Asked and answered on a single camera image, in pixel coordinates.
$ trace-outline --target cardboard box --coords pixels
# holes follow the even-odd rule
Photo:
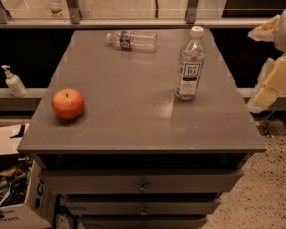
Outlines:
[[[0,229],[51,228],[56,194],[43,183],[40,167],[34,162],[23,204],[1,207]]]

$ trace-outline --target apple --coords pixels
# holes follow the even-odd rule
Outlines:
[[[85,99],[76,89],[64,88],[53,96],[51,105],[59,117],[74,119],[83,113]]]

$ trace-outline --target pump bottle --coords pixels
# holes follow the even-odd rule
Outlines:
[[[6,83],[11,91],[11,93],[15,97],[22,97],[25,94],[27,94],[28,90],[25,88],[23,85],[21,79],[13,74],[10,70],[8,70],[10,66],[8,65],[3,65],[2,69],[4,70],[4,74],[6,75]]]

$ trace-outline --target standing water bottle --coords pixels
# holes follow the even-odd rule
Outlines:
[[[182,100],[192,100],[197,92],[206,50],[202,43],[203,28],[191,28],[191,39],[180,51],[175,94]]]
[[[107,34],[107,41],[122,50],[155,52],[157,34],[148,31],[114,31]]]

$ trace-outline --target speckled floor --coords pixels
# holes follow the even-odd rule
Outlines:
[[[203,229],[286,229],[286,119],[274,119],[268,130],[267,151],[247,161]]]

